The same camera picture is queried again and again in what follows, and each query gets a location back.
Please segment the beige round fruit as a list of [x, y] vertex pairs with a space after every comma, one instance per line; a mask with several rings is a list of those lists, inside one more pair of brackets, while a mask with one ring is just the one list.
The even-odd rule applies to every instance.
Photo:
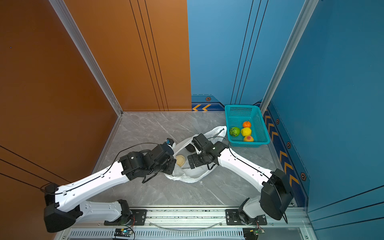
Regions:
[[175, 157], [175, 159], [176, 159], [176, 164], [177, 164], [180, 168], [182, 168], [183, 165], [186, 163], [186, 158], [185, 158], [183, 155], [177, 155], [177, 156]]

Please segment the dark avocado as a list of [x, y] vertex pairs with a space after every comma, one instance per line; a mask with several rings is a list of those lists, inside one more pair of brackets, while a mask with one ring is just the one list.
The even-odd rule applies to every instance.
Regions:
[[194, 145], [192, 145], [192, 144], [188, 144], [188, 145], [185, 147], [185, 149], [186, 149], [187, 151], [189, 151], [190, 153], [194, 153], [194, 152], [196, 151]]

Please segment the white plastic bag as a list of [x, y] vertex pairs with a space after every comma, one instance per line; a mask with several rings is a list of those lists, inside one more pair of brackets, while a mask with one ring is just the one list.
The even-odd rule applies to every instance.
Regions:
[[[218, 126], [213, 128], [211, 131], [206, 132], [204, 136], [208, 139], [210, 138], [210, 141], [213, 143], [218, 142], [219, 140], [223, 140], [224, 137], [227, 135], [227, 127], [226, 126]], [[180, 143], [176, 144], [174, 148], [174, 158], [177, 159], [178, 156], [182, 156], [185, 161], [184, 164], [180, 167], [178, 164], [175, 165], [175, 168], [173, 170], [173, 173], [168, 175], [165, 174], [165, 176], [173, 181], [181, 181], [184, 183], [196, 183], [199, 182], [202, 178], [210, 174], [212, 171], [208, 169], [208, 167], [201, 166], [196, 167], [194, 169], [190, 168], [189, 162], [188, 162], [188, 156], [192, 155], [193, 153], [189, 152], [186, 147], [187, 145], [192, 143], [193, 137], [197, 137], [198, 134], [193, 135], [192, 137], [189, 137]]]

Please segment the green apple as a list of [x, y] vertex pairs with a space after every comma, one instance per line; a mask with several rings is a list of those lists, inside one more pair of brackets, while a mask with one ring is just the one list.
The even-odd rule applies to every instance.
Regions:
[[232, 127], [230, 128], [229, 134], [232, 137], [238, 137], [241, 133], [241, 129], [238, 127]]

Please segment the yellow fruit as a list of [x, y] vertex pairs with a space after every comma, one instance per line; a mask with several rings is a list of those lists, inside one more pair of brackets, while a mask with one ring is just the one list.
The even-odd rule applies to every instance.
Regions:
[[241, 134], [243, 137], [251, 136], [252, 135], [252, 130], [249, 127], [242, 128], [241, 129]]

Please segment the red yellow peach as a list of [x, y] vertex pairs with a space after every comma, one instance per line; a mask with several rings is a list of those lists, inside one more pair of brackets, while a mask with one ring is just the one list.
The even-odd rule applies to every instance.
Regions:
[[245, 136], [244, 137], [244, 142], [253, 142], [254, 138], [252, 136]]

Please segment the orange tangerine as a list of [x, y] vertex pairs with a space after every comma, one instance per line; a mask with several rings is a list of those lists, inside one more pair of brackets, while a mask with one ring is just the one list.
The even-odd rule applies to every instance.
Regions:
[[243, 122], [243, 128], [251, 128], [252, 124], [250, 121]]

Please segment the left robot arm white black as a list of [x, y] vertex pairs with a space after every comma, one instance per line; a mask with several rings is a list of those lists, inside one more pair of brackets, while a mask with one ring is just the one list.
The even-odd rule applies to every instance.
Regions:
[[172, 139], [167, 139], [152, 150], [130, 152], [105, 170], [77, 182], [45, 186], [44, 222], [47, 231], [57, 233], [76, 223], [96, 221], [107, 226], [130, 224], [134, 216], [126, 200], [98, 203], [89, 199], [137, 178], [146, 183], [158, 173], [171, 174], [176, 165], [175, 145]]

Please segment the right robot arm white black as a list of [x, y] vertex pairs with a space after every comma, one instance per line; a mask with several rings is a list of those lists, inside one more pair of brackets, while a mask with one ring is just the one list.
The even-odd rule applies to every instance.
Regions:
[[294, 191], [284, 171], [262, 168], [232, 150], [229, 145], [213, 143], [203, 134], [193, 137], [186, 149], [191, 169], [207, 166], [212, 170], [221, 166], [236, 173], [260, 192], [257, 198], [247, 198], [238, 208], [239, 218], [245, 225], [252, 224], [259, 216], [267, 215], [274, 220], [288, 223], [286, 210], [294, 198]]

